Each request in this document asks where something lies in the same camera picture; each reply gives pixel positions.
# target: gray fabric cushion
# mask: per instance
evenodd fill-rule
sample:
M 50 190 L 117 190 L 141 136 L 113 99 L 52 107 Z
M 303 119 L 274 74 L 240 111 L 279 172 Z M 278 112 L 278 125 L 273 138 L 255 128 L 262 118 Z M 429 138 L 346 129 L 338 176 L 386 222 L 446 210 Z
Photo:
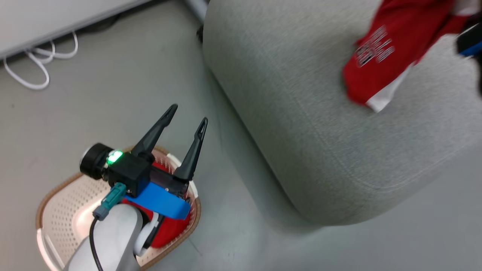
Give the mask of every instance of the gray fabric cushion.
M 376 0 L 212 0 L 204 56 L 298 210 L 323 225 L 375 217 L 482 136 L 474 63 L 435 45 L 380 113 L 341 69 Z

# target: black cable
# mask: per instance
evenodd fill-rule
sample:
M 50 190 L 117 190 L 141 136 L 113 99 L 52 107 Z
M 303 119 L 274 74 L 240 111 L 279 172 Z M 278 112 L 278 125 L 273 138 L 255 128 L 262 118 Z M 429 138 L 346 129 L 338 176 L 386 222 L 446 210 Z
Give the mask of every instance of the black cable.
M 99 271 L 104 271 L 102 269 L 102 266 L 100 265 L 99 256 L 97 255 L 97 251 L 95 250 L 95 245 L 94 245 L 94 227 L 98 220 L 99 220 L 99 217 L 94 217 L 94 220 L 92 221 L 91 228 L 89 231 L 89 241 L 91 243 L 92 256 L 94 257 L 95 265 L 97 266 L 97 269 L 99 269 Z

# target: blue bracket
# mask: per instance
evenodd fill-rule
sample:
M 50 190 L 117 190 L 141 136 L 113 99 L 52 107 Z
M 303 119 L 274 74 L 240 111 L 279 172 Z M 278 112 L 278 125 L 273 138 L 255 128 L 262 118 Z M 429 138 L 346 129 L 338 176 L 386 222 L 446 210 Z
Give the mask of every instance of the blue bracket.
M 482 42 L 475 44 L 474 46 L 464 50 L 460 54 L 463 56 L 473 56 L 480 53 L 480 51 L 482 51 Z
M 191 211 L 191 205 L 185 200 L 167 192 L 155 183 L 149 182 L 137 198 L 128 195 L 125 198 L 147 210 L 159 213 L 172 219 L 184 220 Z

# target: white cable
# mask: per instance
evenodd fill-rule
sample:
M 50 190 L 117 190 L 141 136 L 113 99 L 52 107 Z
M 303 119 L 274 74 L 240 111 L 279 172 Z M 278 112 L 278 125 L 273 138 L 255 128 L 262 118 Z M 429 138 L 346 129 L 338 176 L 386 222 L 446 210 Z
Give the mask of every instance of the white cable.
M 74 47 L 74 50 L 70 53 L 57 53 L 55 51 L 55 44 L 54 44 L 53 41 L 50 41 L 50 44 L 52 46 L 52 51 L 47 51 L 47 50 L 44 50 L 44 49 L 41 49 L 41 48 L 33 48 L 32 50 L 26 50 L 25 51 L 25 53 L 28 55 L 28 57 L 35 64 L 37 64 L 37 66 L 39 66 L 39 68 L 42 70 L 43 74 L 45 75 L 45 82 L 42 83 L 42 84 L 29 83 L 29 82 L 25 81 L 24 79 L 22 79 L 17 74 L 15 74 L 10 69 L 10 67 L 8 67 L 7 58 L 3 59 L 3 65 L 5 66 L 5 69 L 10 74 L 10 76 L 12 76 L 20 84 L 24 85 L 25 87 L 27 87 L 29 89 L 42 90 L 42 89 L 46 88 L 49 85 L 49 82 L 50 82 L 50 76 L 49 76 L 49 73 L 48 73 L 47 69 L 45 68 L 44 64 L 48 64 L 48 63 L 52 62 L 52 60 L 54 58 L 69 59 L 69 58 L 73 58 L 77 54 L 77 51 L 79 50 L 79 41 L 77 40 L 77 35 L 75 34 L 75 32 L 72 32 L 72 35 L 74 37 L 75 47 Z M 36 57 L 33 53 L 46 56 L 46 58 Z
M 50 62 L 52 62 L 52 60 L 54 59 L 54 54 L 55 54 L 55 44 L 53 41 L 50 41 L 50 45 L 52 46 L 52 51 L 49 52 L 49 51 L 46 51 L 46 52 L 49 52 L 49 54 L 47 55 L 48 57 L 47 58 L 39 58 L 39 57 L 36 57 L 36 59 L 38 59 L 42 64 L 48 64 Z
M 41 54 L 41 55 L 49 56 L 49 57 L 52 55 L 53 57 L 60 58 L 60 59 L 73 58 L 77 54 L 77 50 L 79 49 L 79 41 L 77 40 L 77 35 L 75 34 L 75 32 L 72 32 L 72 35 L 74 36 L 75 47 L 74 47 L 74 50 L 70 53 L 57 53 L 55 51 L 54 43 L 52 43 L 52 46 L 53 46 L 52 52 L 41 49 L 41 48 L 34 48 L 32 51 L 36 54 Z
M 5 66 L 5 69 L 7 70 L 7 72 L 15 79 L 17 80 L 20 84 L 24 85 L 25 87 L 29 88 L 29 89 L 33 89 L 33 90 L 41 90 L 41 89 L 44 89 L 46 88 L 48 85 L 49 85 L 49 82 L 50 82 L 50 76 L 49 76 L 49 73 L 47 72 L 47 69 L 45 68 L 45 66 L 42 64 L 42 62 L 37 59 L 33 54 L 32 52 L 30 51 L 25 51 L 25 53 L 28 55 L 28 57 L 35 63 L 37 64 L 37 66 L 39 66 L 39 68 L 43 71 L 43 74 L 45 75 L 45 82 L 42 83 L 42 84 L 32 84 L 32 83 L 29 83 L 25 80 L 23 80 L 22 78 L 20 78 L 20 76 L 16 75 L 7 65 L 7 59 L 4 58 L 3 59 L 3 65 Z

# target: beige basket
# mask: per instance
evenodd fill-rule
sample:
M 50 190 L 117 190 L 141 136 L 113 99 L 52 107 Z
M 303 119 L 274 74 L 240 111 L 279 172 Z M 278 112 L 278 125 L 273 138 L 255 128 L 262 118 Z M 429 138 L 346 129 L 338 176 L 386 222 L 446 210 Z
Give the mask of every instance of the beige basket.
M 166 150 L 156 147 L 152 152 L 156 162 L 174 172 L 181 162 Z M 40 254 L 52 271 L 60 271 L 74 254 L 81 241 L 89 235 L 92 211 L 109 192 L 109 185 L 77 173 L 54 190 L 40 203 L 35 224 Z M 186 230 L 163 248 L 149 248 L 137 257 L 141 270 L 147 270 L 180 245 L 194 231 L 201 217 L 201 203 L 196 186 L 187 191 L 191 201 L 189 225 Z

